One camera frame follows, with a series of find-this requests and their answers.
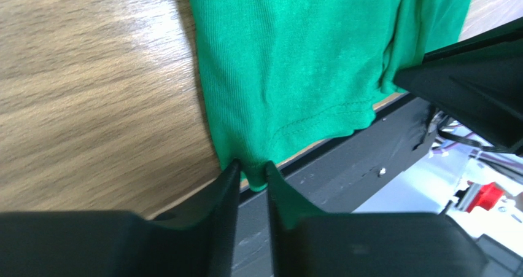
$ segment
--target red component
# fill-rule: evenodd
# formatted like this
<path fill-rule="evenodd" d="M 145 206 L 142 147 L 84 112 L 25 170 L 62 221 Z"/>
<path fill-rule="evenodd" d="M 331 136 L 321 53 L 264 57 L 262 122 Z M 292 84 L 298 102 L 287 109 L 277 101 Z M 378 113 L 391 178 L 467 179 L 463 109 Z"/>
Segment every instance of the red component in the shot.
<path fill-rule="evenodd" d="M 504 191 L 497 188 L 494 182 L 488 185 L 483 185 L 476 197 L 472 199 L 472 202 L 467 207 L 467 212 L 470 213 L 476 206 L 480 206 L 490 211 L 496 205 L 499 199 L 501 199 L 503 194 Z"/>

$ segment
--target wooden table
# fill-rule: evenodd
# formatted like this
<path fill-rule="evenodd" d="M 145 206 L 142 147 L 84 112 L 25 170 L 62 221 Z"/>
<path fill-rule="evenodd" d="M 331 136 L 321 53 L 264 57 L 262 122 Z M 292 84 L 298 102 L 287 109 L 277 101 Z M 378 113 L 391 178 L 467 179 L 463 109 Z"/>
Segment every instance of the wooden table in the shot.
<path fill-rule="evenodd" d="M 463 37 L 521 2 L 474 0 Z M 0 47 L 1 211 L 150 217 L 219 174 L 188 0 L 0 0 Z"/>

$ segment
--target stitching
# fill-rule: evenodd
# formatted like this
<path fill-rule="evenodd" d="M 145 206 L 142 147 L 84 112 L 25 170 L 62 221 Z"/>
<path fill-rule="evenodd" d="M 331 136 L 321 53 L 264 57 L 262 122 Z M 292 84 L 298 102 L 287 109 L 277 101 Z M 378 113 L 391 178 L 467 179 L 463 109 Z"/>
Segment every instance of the stitching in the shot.
<path fill-rule="evenodd" d="M 279 134 L 279 132 L 281 132 L 282 130 L 292 126 L 292 125 L 295 125 L 297 123 L 300 123 L 300 122 L 304 122 L 306 120 L 310 120 L 310 119 L 313 119 L 315 117 L 317 117 L 318 115 L 321 115 L 323 114 L 325 111 L 329 110 L 329 109 L 332 109 L 334 107 L 338 107 L 338 106 L 347 106 L 347 105 L 350 105 L 350 104 L 358 104 L 358 103 L 366 103 L 368 101 L 361 101 L 361 102 L 353 102 L 353 103 L 343 103 L 343 104 L 338 104 L 338 105 L 334 105 L 334 106 L 331 106 L 329 108 L 326 108 L 324 110 L 322 110 L 321 112 L 317 113 L 317 114 L 314 114 L 313 116 L 310 116 L 310 117 L 307 117 L 305 119 L 300 119 L 300 120 L 297 120 L 297 121 L 294 121 L 292 123 L 289 123 L 283 127 L 280 127 L 278 128 L 274 134 L 272 135 L 271 139 L 269 140 L 269 150 L 273 148 L 273 146 L 275 145 L 275 143 L 279 140 L 281 140 L 282 138 L 284 137 L 288 137 L 290 135 L 294 135 L 295 133 L 299 133 L 301 131 L 305 131 L 305 130 L 308 130 L 308 128 L 302 128 L 302 129 L 299 129 L 299 130 L 296 130 L 296 131 L 293 131 L 293 132 L 290 132 L 290 133 L 286 133 L 282 136 L 280 136 L 278 139 L 274 139 L 274 137 L 276 137 L 277 134 Z M 333 114 L 329 114 L 329 115 L 341 115 L 341 114 L 347 114 L 347 113 L 359 113 L 359 112 L 368 112 L 368 110 L 363 110 L 363 111 L 343 111 L 343 112 L 337 112 L 337 113 L 333 113 Z M 316 125 L 318 125 L 319 123 L 321 123 L 322 121 L 318 121 L 314 124 L 311 125 L 311 127 L 314 127 Z M 248 168 L 258 168 L 259 166 L 262 166 L 264 165 L 266 162 L 262 162 L 262 163 L 256 163 L 256 164 L 243 164 L 244 166 L 248 167 Z"/>

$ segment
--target cable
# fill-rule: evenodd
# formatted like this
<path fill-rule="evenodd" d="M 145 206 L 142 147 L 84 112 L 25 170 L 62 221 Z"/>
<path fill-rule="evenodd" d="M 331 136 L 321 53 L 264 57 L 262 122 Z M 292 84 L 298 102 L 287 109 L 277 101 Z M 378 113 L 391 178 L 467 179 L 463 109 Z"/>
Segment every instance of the cable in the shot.
<path fill-rule="evenodd" d="M 498 173 L 500 173 L 504 176 L 507 176 L 520 184 L 523 184 L 523 174 L 520 173 L 519 171 L 513 170 L 512 168 L 507 167 L 506 165 L 502 165 L 501 163 L 492 162 L 490 160 L 486 160 L 481 157 L 478 160 L 480 162 L 485 163 L 486 165 L 488 165 L 489 167 L 491 167 L 493 170 L 497 171 Z"/>
<path fill-rule="evenodd" d="M 466 136 L 462 137 L 462 138 L 470 138 L 472 136 L 475 136 L 476 134 L 474 133 L 468 133 Z M 441 145 L 439 146 L 436 146 L 436 147 L 432 147 L 432 151 L 434 151 L 434 154 L 439 154 L 439 153 L 442 153 L 443 150 L 444 151 L 449 151 L 453 148 L 455 148 L 456 146 L 458 146 L 458 144 L 460 144 L 459 142 L 452 142 L 448 145 L 446 145 L 445 147 L 442 147 L 444 141 L 441 142 Z"/>
<path fill-rule="evenodd" d="M 477 157 L 478 156 L 478 152 L 481 152 L 479 150 L 474 150 L 472 151 L 472 153 L 470 154 L 471 156 L 473 157 Z M 519 163 L 519 162 L 516 162 L 508 157 L 503 157 L 503 156 L 499 156 L 499 155 L 496 155 L 496 154 L 488 154 L 488 153 L 479 153 L 479 157 L 481 157 L 482 159 L 485 159 L 485 160 L 490 160 L 494 163 L 498 163 L 498 164 L 501 164 L 501 165 L 506 165 L 507 167 L 509 168 L 512 168 L 514 170 L 517 170 L 517 171 L 521 171 L 521 173 L 523 174 L 523 163 Z"/>
<path fill-rule="evenodd" d="M 448 132 L 440 130 L 440 129 L 438 129 L 438 135 L 440 137 L 442 137 L 442 138 L 445 138 L 445 139 L 448 139 L 448 140 L 452 140 L 454 142 L 458 142 L 458 143 L 461 143 L 461 144 L 464 144 L 464 145 L 468 145 L 468 146 L 471 146 L 471 147 L 479 148 L 480 150 L 482 150 L 484 152 L 510 153 L 510 152 L 507 152 L 504 149 L 497 148 L 497 147 L 492 147 L 492 146 L 484 146 L 479 141 L 468 139 L 468 138 L 461 137 L 461 136 L 457 136 L 457 135 L 448 133 Z"/>

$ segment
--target green fabric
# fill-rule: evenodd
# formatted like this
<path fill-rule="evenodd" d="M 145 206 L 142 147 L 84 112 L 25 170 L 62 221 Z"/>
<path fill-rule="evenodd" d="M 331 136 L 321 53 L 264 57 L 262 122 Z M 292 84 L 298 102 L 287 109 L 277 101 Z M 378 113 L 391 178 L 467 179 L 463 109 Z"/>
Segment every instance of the green fabric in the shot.
<path fill-rule="evenodd" d="M 454 43 L 470 0 L 190 0 L 211 135 L 251 189 L 266 161 L 366 128 L 396 71 Z"/>

